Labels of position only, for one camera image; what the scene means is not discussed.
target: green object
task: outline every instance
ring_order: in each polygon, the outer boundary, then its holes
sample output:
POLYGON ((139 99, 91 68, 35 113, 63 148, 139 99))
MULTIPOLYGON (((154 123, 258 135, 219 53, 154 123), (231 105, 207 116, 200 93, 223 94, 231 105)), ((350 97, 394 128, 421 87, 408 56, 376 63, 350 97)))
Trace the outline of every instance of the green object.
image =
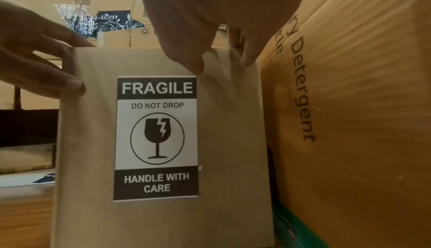
POLYGON ((297 216, 273 200, 275 236, 284 248, 329 248, 297 216))

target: brown paper package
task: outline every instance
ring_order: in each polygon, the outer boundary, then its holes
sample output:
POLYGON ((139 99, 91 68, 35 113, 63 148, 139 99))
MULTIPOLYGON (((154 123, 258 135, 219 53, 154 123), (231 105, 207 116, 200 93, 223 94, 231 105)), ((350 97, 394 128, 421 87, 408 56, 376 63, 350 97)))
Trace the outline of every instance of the brown paper package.
POLYGON ((60 104, 53 248, 273 247, 260 76, 228 49, 198 77, 198 198, 113 202, 118 76, 187 75, 159 49, 78 48, 60 104))

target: wooden surface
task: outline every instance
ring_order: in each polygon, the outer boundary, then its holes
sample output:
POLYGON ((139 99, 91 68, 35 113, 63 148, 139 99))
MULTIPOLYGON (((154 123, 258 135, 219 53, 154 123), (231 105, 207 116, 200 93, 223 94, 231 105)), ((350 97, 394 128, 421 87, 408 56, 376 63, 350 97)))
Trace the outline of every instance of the wooden surface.
POLYGON ((0 200, 1 248, 48 248, 53 189, 35 198, 0 200))

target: fragile sticker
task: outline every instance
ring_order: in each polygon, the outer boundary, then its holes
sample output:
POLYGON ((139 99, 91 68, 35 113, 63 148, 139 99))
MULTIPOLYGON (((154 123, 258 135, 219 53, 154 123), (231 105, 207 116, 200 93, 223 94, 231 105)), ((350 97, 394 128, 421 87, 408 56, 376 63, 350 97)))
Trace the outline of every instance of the fragile sticker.
POLYGON ((114 201, 196 197, 196 77, 118 77, 114 201))

